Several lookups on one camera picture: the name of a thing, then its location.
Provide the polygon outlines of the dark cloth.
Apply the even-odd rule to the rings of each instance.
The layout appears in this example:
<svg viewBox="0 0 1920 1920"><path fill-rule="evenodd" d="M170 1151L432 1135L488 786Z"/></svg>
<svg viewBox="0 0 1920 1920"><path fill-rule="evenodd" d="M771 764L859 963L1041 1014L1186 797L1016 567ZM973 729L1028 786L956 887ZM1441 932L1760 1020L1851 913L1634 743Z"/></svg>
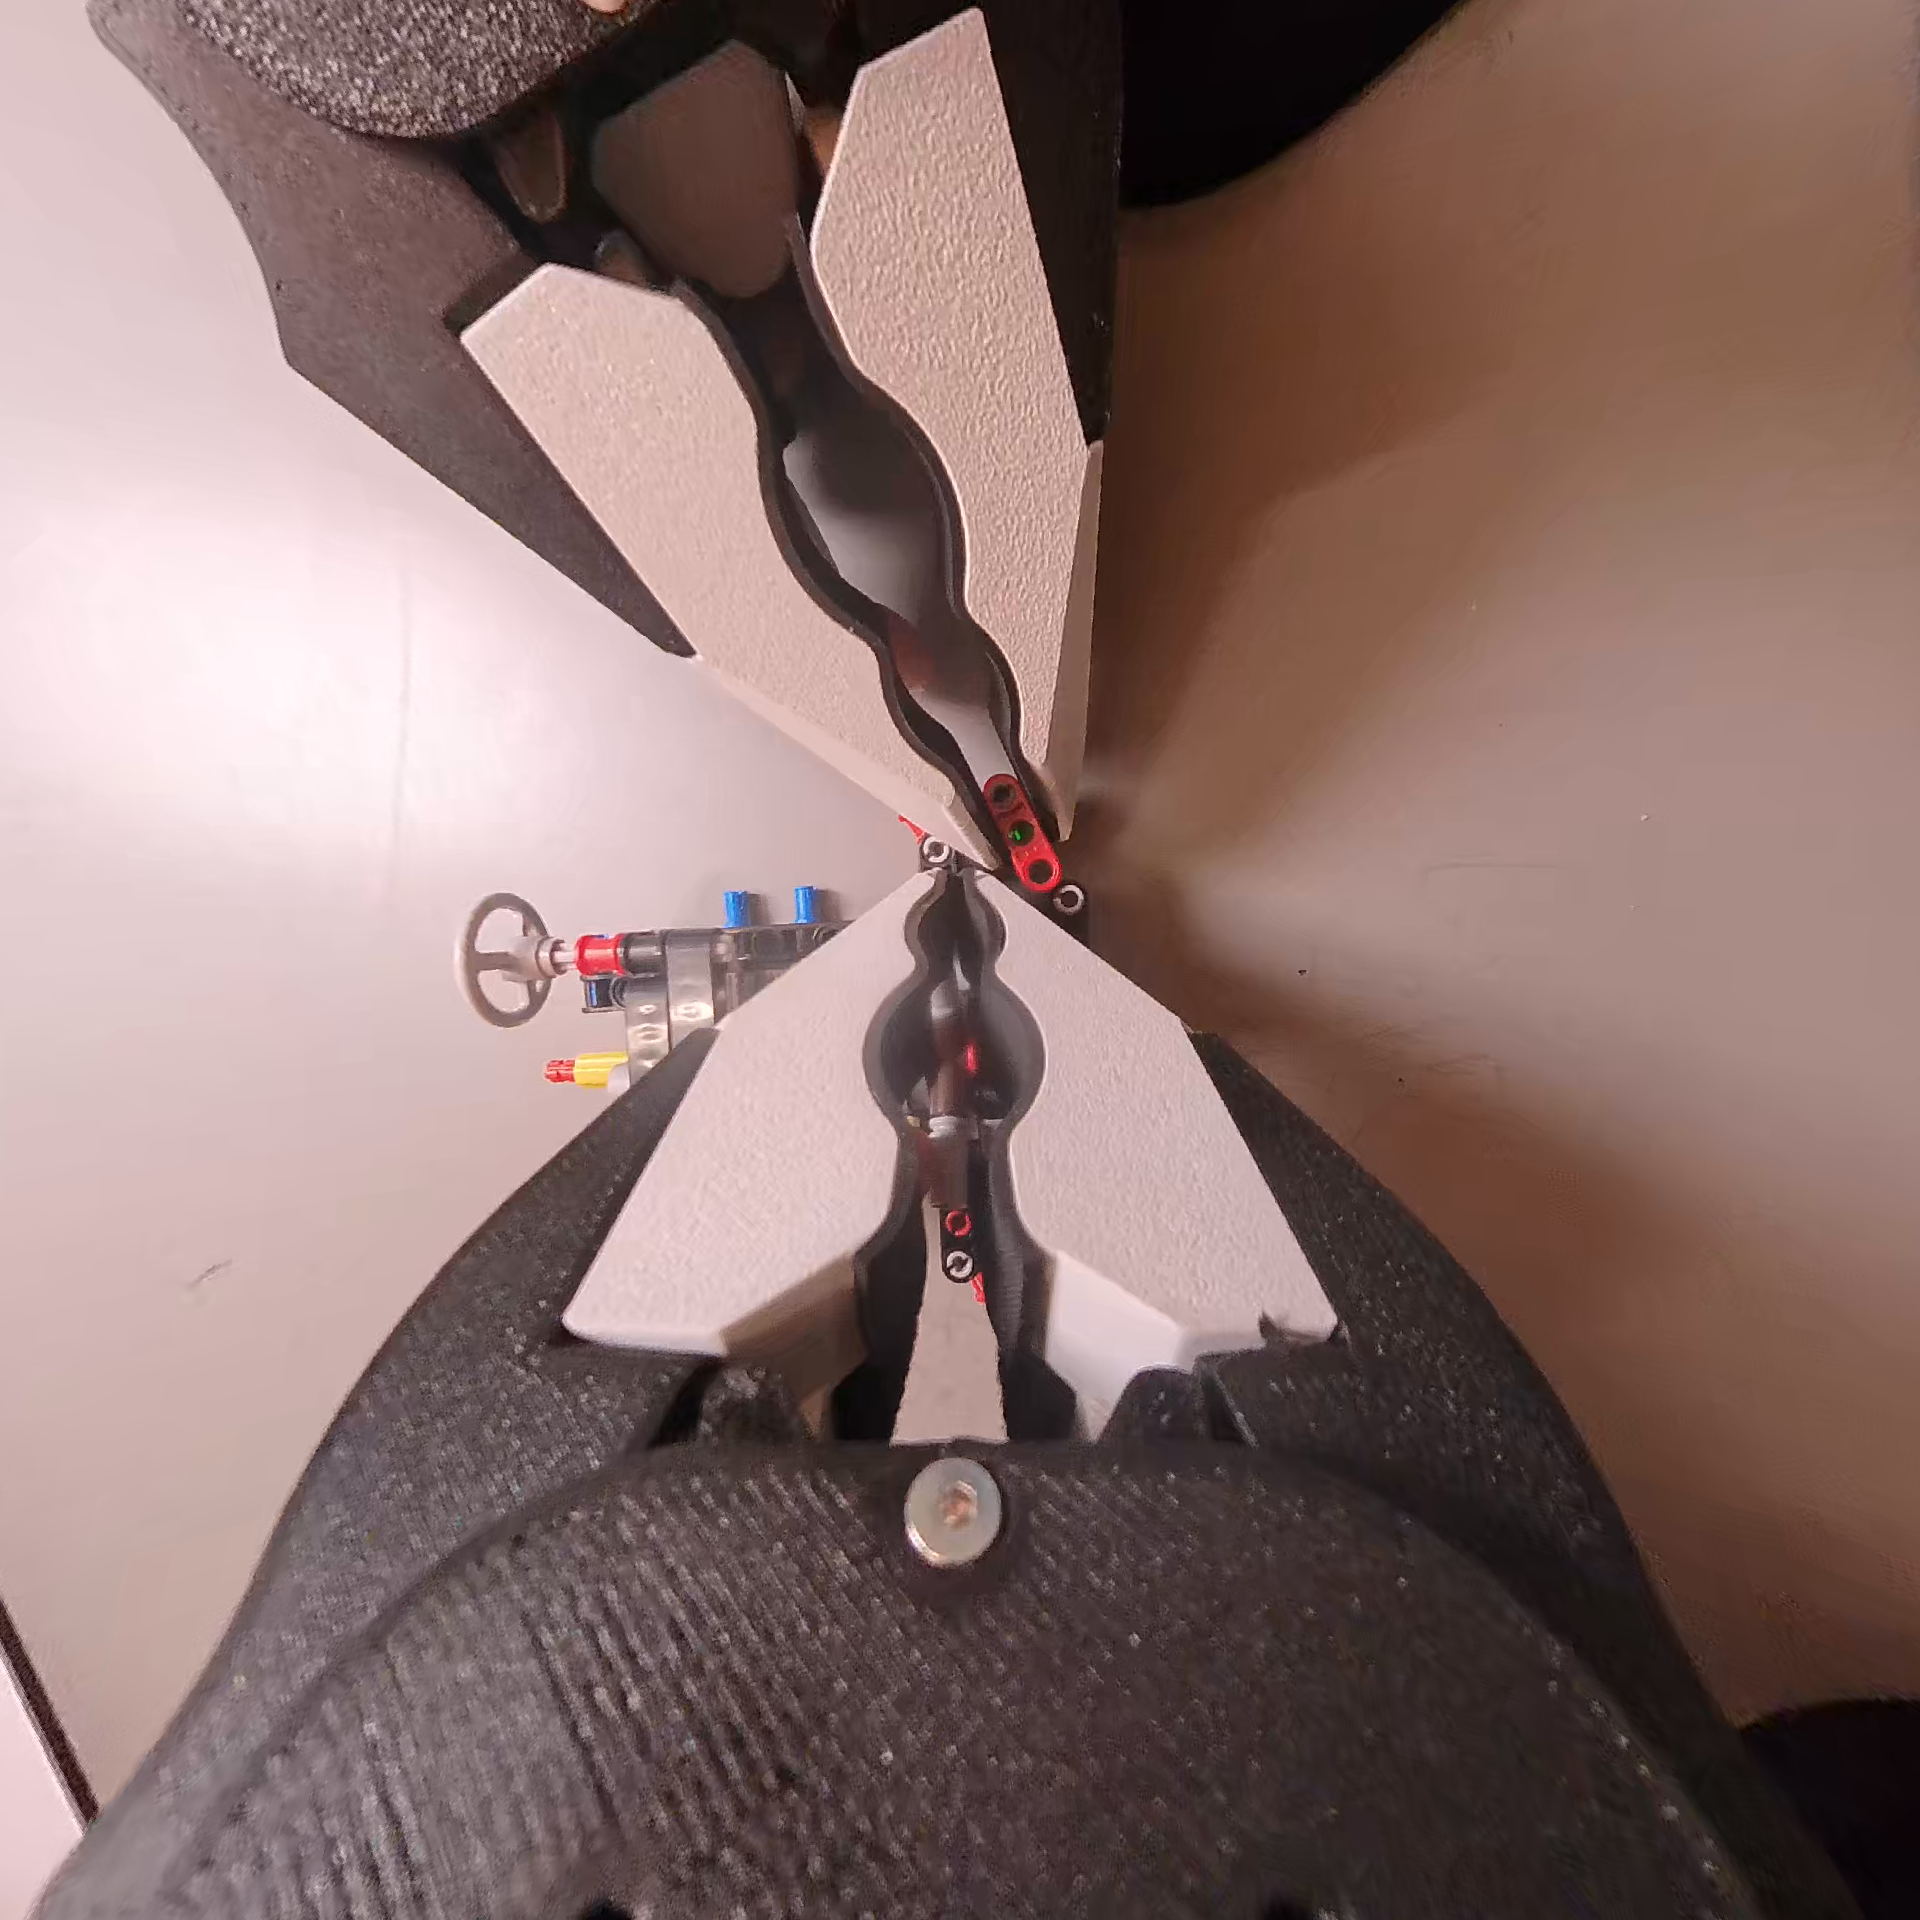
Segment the dark cloth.
<svg viewBox="0 0 1920 1920"><path fill-rule="evenodd" d="M1199 202L1352 106L1455 2L1123 2L1120 203Z"/></svg>

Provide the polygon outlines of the red lego beam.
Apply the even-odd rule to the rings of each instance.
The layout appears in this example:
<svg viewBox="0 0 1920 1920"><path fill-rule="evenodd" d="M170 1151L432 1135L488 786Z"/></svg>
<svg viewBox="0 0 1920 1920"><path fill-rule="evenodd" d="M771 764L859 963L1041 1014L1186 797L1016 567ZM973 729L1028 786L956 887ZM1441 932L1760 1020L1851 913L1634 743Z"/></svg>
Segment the red lego beam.
<svg viewBox="0 0 1920 1920"><path fill-rule="evenodd" d="M1065 882L1065 869L1021 781L1012 774L995 774L981 786L981 797L1017 885L1028 897L1056 893Z"/></svg>

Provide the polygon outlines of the lego engine model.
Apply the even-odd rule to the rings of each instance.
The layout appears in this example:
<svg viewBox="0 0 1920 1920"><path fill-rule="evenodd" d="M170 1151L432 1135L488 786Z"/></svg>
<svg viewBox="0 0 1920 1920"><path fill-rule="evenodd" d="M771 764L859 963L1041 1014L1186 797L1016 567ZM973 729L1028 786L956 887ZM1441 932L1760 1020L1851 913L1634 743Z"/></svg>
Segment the lego engine model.
<svg viewBox="0 0 1920 1920"><path fill-rule="evenodd" d="M905 1092L903 1122L919 1155L940 1274L1016 1329L1033 1257L1021 1245L1004 1166L1021 1095L1017 1020L1012 1002L993 985L996 932L970 887L987 873L932 837L919 842L919 873L940 882L912 938L927 987L898 1009L881 1039L900 1068L896 1089ZM1028 897L1017 881L1011 892L1073 938L1084 935L1089 892L1065 865L1056 893ZM559 1086L637 1090L668 1068L687 1068L690 1081L722 1021L855 921L827 918L801 900L786 921L759 924L753 899L730 893L715 927L563 940L522 897L496 893L471 913L456 967L471 1009L504 1029L528 1023L559 985L577 983L585 1005L619 1017L626 1036L617 1047L551 1060L544 1077Z"/></svg>

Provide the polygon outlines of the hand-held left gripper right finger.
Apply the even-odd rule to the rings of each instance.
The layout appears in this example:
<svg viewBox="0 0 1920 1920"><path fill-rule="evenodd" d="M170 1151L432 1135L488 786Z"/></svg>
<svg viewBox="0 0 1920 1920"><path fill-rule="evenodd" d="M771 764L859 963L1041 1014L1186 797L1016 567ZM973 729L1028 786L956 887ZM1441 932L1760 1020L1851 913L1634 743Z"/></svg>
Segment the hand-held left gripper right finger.
<svg viewBox="0 0 1920 1920"><path fill-rule="evenodd" d="M1005 1167L1041 1255L1024 1324L1082 1431L1139 1374L1331 1339L1338 1313L1186 1023L1002 881L970 887L1016 1012Z"/></svg>

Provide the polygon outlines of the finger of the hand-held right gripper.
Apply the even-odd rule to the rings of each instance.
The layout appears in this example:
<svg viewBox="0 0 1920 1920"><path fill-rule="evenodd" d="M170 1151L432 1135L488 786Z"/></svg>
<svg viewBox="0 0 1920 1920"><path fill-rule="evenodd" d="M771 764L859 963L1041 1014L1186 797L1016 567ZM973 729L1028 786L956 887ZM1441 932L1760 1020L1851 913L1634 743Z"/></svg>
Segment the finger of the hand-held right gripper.
<svg viewBox="0 0 1920 1920"><path fill-rule="evenodd" d="M935 466L935 582L889 622L903 686L991 733L1073 831L1089 740L1113 370L1108 7L865 7L811 219L851 369Z"/></svg>
<svg viewBox="0 0 1920 1920"><path fill-rule="evenodd" d="M898 726L868 639L797 574L761 418L696 305L547 262L463 346L736 699L896 817L999 865L953 777Z"/></svg>

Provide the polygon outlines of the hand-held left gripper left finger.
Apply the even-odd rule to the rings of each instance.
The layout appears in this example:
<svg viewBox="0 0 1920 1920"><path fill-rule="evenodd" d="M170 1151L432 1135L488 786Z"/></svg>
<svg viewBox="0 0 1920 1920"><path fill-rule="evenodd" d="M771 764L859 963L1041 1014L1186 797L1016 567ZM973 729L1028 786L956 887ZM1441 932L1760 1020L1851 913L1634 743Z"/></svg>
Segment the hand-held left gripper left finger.
<svg viewBox="0 0 1920 1920"><path fill-rule="evenodd" d="M881 1039L927 987L919 873L722 1021L563 1315L603 1348L775 1371L843 1437L892 1437L927 1203Z"/></svg>

